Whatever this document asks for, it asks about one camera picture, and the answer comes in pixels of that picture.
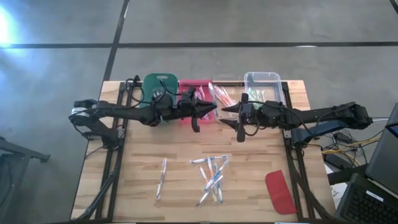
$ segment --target wooden table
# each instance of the wooden table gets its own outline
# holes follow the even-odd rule
[[[304,82],[287,82],[293,107],[309,110]],[[104,82],[100,99],[115,103],[118,89],[119,82]],[[240,99],[241,87],[227,90],[234,93],[232,97]],[[102,119],[108,126],[112,120]],[[234,130],[224,124],[202,124],[200,129],[200,133],[194,133],[189,124],[180,121],[156,128],[129,121],[114,222],[297,221],[296,214],[279,215],[275,212],[264,181],[268,173],[282,170],[292,192],[280,130],[265,129],[254,137],[246,137],[244,143],[238,143]],[[100,141],[90,142],[87,153],[100,145]],[[214,203],[208,197],[203,206],[195,208],[202,196],[204,180],[195,165],[188,163],[189,160],[224,154],[229,155],[229,166],[222,182],[224,204]],[[105,150],[98,151],[85,161],[72,218],[82,214],[97,194],[105,155]],[[165,157],[168,159],[167,172],[161,199],[156,200],[162,159]],[[333,214],[335,206],[319,148],[306,148],[304,160],[312,192]],[[300,193],[306,214],[305,200]]]

